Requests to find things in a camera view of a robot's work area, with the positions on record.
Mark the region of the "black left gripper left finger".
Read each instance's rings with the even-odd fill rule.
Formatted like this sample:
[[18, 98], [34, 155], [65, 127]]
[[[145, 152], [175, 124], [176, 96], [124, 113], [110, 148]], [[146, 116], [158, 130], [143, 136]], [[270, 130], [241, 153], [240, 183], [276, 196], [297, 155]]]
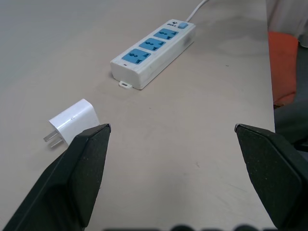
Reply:
[[101, 187], [110, 133], [110, 124], [103, 124], [76, 135], [3, 231], [84, 231]]

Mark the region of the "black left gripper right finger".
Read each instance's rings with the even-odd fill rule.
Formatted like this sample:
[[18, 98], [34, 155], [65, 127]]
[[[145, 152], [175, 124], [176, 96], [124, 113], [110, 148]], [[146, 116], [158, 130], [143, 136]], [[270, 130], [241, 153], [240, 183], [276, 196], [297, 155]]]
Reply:
[[234, 129], [250, 181], [275, 227], [308, 231], [308, 138], [290, 143], [266, 129]]

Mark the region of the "white plug adapter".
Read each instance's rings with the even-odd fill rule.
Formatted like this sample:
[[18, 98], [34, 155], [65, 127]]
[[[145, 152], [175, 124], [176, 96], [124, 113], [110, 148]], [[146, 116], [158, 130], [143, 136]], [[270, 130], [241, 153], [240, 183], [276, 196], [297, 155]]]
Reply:
[[49, 120], [53, 131], [44, 137], [49, 147], [54, 148], [61, 143], [70, 145], [74, 137], [84, 130], [100, 125], [94, 107], [90, 102], [81, 99]]

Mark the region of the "white power strip blue sockets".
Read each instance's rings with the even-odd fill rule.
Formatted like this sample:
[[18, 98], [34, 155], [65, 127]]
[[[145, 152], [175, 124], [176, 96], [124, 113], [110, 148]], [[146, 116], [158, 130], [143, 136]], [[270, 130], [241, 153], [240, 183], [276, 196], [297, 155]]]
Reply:
[[111, 62], [119, 86], [142, 90], [194, 41], [196, 25], [169, 20]]

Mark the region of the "person in white shirt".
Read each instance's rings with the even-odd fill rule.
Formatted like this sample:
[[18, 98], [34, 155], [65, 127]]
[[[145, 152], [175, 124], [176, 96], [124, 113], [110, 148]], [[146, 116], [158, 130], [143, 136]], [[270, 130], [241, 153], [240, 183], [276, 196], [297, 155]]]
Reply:
[[308, 48], [308, 0], [266, 0], [268, 31], [294, 36]]

